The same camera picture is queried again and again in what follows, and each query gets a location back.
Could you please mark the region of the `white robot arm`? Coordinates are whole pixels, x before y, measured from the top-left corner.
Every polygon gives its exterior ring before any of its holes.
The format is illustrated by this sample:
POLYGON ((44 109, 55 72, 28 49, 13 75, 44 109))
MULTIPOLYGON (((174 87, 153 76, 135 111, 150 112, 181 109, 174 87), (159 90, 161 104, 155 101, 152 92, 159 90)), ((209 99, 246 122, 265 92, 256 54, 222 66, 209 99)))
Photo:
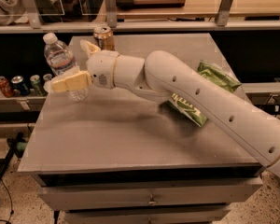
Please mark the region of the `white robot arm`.
POLYGON ((198 75, 176 56, 156 50, 143 58, 100 50, 82 40, 87 68, 72 68, 50 82, 53 92, 123 88, 155 102, 175 93, 202 111, 262 166, 280 177, 280 119, 198 75))

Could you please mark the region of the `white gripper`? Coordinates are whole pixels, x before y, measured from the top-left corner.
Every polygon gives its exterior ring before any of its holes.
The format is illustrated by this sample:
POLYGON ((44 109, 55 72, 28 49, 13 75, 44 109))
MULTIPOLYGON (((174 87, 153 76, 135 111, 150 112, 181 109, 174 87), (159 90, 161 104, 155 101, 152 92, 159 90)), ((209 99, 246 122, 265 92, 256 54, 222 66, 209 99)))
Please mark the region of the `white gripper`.
POLYGON ((69 76, 59 76, 51 81, 54 92, 77 91, 86 89, 92 83, 99 88, 113 89, 114 69, 119 53, 111 50, 101 50, 87 40, 80 41, 80 47, 88 60, 87 71, 78 71, 69 76))

